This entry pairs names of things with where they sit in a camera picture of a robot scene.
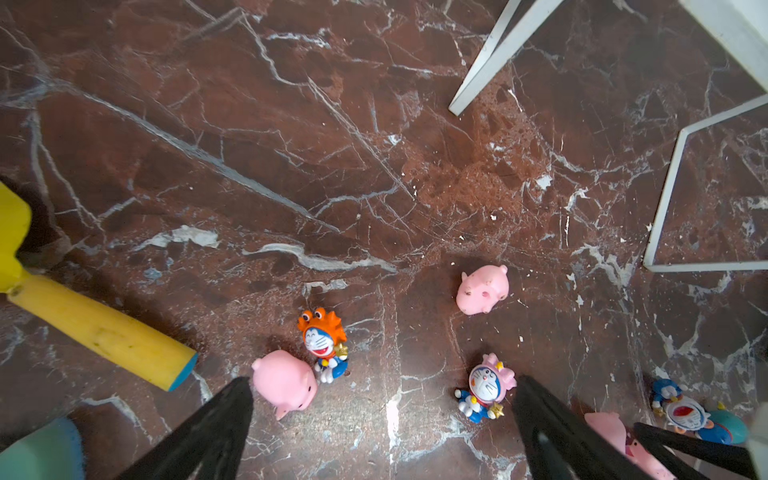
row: toy figurine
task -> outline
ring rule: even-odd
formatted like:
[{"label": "toy figurine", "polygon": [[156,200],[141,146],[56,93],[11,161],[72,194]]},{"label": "toy figurine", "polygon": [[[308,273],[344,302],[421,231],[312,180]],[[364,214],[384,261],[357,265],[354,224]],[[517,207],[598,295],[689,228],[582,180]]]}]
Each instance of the toy figurine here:
[{"label": "toy figurine", "polygon": [[498,403],[517,386],[515,372],[504,367],[494,353],[482,356],[482,363],[469,374],[469,392],[456,389],[458,409],[474,423],[504,415]]},{"label": "toy figurine", "polygon": [[343,343],[346,334],[341,319],[324,308],[314,313],[307,310],[301,314],[298,327],[304,335],[304,346],[317,357],[315,371],[320,373],[320,382],[331,383],[343,375],[349,349]]},{"label": "toy figurine", "polygon": [[653,384],[654,401],[651,406],[657,415],[667,414],[670,425],[677,433],[695,432],[709,425],[710,414],[691,397],[683,395],[683,390],[669,379],[658,379]]},{"label": "toy figurine", "polygon": [[696,436],[708,442],[736,445],[746,441],[749,429],[744,422],[733,413],[725,410],[722,402],[717,403],[717,410],[710,412],[710,420]]},{"label": "toy figurine", "polygon": [[293,410],[310,406],[317,393],[312,367],[284,350],[275,350],[253,362],[253,387],[276,406],[278,420]]},{"label": "toy figurine", "polygon": [[683,395],[680,387],[670,379],[658,379],[654,382],[652,388],[654,391],[654,401],[650,406],[653,407],[654,412],[659,416],[664,414],[664,410],[661,408],[662,402],[676,402],[677,397]]},{"label": "toy figurine", "polygon": [[630,462],[640,467],[656,480],[674,480],[674,475],[653,457],[643,446],[635,440],[627,444],[627,428],[615,412],[588,413],[584,415],[585,422],[592,427],[601,437],[614,446],[619,452],[626,455]]},{"label": "toy figurine", "polygon": [[627,458],[656,480],[675,479],[672,472],[656,460],[656,457],[651,455],[637,440],[627,445]]},{"label": "toy figurine", "polygon": [[462,272],[462,285],[456,293],[456,305],[466,315],[488,313],[499,300],[507,298],[509,280],[504,265],[486,265],[467,276]]},{"label": "toy figurine", "polygon": [[627,427],[619,419],[616,412],[596,412],[584,414],[584,421],[601,437],[626,455]]}]

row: doraemon figurine with star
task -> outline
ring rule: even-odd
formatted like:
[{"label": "doraemon figurine with star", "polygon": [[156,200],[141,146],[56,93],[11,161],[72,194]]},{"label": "doraemon figurine with star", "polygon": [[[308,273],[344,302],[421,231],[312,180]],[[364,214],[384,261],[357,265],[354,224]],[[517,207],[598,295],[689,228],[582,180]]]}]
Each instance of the doraemon figurine with star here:
[{"label": "doraemon figurine with star", "polygon": [[515,372],[505,368],[494,353],[483,355],[482,363],[469,374],[469,391],[456,389],[454,392],[459,400],[458,409],[474,423],[497,419],[504,415],[499,402],[517,384]]},{"label": "doraemon figurine with star", "polygon": [[346,334],[341,319],[324,308],[307,310],[301,314],[298,327],[304,335],[304,346],[317,357],[315,371],[320,374],[320,382],[331,383],[343,375],[349,349],[344,346]]}]

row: yellow sponge handle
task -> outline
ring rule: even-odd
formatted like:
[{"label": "yellow sponge handle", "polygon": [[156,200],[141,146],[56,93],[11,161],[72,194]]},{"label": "yellow sponge handle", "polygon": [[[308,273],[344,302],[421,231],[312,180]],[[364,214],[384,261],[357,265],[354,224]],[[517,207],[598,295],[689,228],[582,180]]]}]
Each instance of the yellow sponge handle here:
[{"label": "yellow sponge handle", "polygon": [[183,382],[197,360],[190,347],[44,276],[25,273],[8,300],[163,390]]}]

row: yellow foam toy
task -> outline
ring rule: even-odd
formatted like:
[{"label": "yellow foam toy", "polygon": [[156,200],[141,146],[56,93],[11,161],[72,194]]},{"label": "yellow foam toy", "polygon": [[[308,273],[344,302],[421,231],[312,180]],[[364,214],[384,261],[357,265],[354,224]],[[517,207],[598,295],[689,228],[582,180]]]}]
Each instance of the yellow foam toy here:
[{"label": "yellow foam toy", "polygon": [[31,210],[0,183],[0,292],[72,339],[129,372],[171,391],[192,372],[197,352],[142,322],[45,276],[31,275],[16,260],[29,231]]}]

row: white metal frame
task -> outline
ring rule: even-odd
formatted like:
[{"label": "white metal frame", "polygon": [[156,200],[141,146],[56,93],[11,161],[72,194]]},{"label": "white metal frame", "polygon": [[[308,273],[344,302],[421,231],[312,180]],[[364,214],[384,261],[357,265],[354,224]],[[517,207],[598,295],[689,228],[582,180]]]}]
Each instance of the white metal frame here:
[{"label": "white metal frame", "polygon": [[680,160],[683,157],[683,150],[685,149],[685,142],[688,139],[688,136],[693,132],[699,131],[703,128],[711,127],[712,125],[723,120],[736,117],[737,115],[741,115],[742,113],[761,107],[765,104],[768,104],[768,94],[754,98],[747,103],[741,104],[738,107],[731,108],[730,110],[726,110],[712,117],[705,118],[702,121],[696,122],[695,124],[688,125],[680,131],[680,134],[677,136],[677,143],[674,146],[674,152],[672,153],[672,161],[670,162],[670,169],[667,172],[667,179],[664,181],[664,189],[661,191],[661,200],[659,200],[659,207],[656,210],[654,225],[650,229],[650,238],[648,239],[648,246],[645,249],[645,257],[643,258],[643,266],[645,266],[645,268],[655,273],[768,270],[768,260],[754,260],[750,262],[678,263],[674,265],[654,265],[656,249],[658,248],[659,239],[661,237],[661,229],[664,226],[664,218],[667,217],[667,209],[670,206],[670,198],[672,197],[674,182],[677,178],[677,171],[680,169]]},{"label": "white metal frame", "polygon": [[765,0],[680,0],[680,4],[768,91]]},{"label": "white metal frame", "polygon": [[493,26],[491,34],[485,40],[480,53],[469,69],[467,76],[458,88],[448,109],[457,117],[462,114],[467,105],[480,91],[493,79],[499,70],[512,58],[523,46],[523,44],[534,34],[534,32],[544,23],[544,20],[564,0],[536,0],[528,11],[523,15],[517,25],[515,25],[504,41],[496,48],[498,41],[501,40],[504,30],[512,20],[515,10],[520,5],[520,0],[509,0],[504,7],[501,16],[499,16],[496,25]]}]

